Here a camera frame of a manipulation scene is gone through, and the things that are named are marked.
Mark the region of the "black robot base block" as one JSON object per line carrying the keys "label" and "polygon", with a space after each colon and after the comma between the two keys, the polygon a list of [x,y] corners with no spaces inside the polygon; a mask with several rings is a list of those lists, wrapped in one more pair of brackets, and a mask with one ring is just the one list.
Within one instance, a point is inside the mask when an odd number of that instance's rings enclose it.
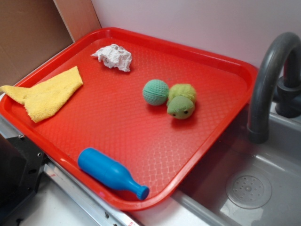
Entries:
{"label": "black robot base block", "polygon": [[0,137],[0,222],[38,191],[46,155],[27,137]]}

